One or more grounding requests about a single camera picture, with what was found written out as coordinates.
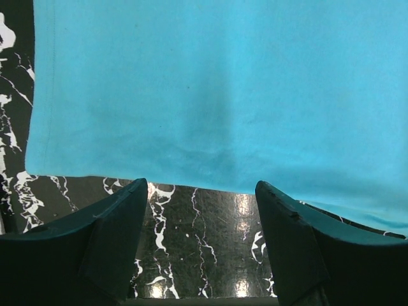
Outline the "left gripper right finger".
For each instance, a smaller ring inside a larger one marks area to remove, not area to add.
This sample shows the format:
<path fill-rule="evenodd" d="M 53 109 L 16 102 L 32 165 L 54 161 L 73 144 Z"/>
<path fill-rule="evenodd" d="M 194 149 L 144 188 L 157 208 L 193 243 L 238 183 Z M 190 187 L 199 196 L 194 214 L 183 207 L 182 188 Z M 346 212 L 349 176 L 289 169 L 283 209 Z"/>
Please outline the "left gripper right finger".
<path fill-rule="evenodd" d="M 407 241 L 343 223 L 267 182 L 255 189 L 281 305 L 406 305 Z"/>

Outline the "turquoise t-shirt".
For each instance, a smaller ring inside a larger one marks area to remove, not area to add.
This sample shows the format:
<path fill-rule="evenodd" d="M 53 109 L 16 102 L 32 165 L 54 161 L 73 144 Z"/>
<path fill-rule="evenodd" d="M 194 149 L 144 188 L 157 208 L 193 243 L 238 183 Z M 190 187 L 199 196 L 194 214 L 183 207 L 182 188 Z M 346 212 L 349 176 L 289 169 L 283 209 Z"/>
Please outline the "turquoise t-shirt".
<path fill-rule="evenodd" d="M 260 180 L 407 234 L 406 1 L 35 1 L 32 175 Z"/>

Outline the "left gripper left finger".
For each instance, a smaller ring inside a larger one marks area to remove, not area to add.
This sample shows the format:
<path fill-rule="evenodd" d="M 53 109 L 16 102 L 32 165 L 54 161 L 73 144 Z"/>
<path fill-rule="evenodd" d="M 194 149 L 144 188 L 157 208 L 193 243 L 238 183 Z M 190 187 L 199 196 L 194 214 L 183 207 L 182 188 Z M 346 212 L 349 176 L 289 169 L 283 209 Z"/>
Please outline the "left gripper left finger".
<path fill-rule="evenodd" d="M 79 211 L 1 236 L 2 305 L 120 305 L 127 299 L 148 183 L 143 178 Z"/>

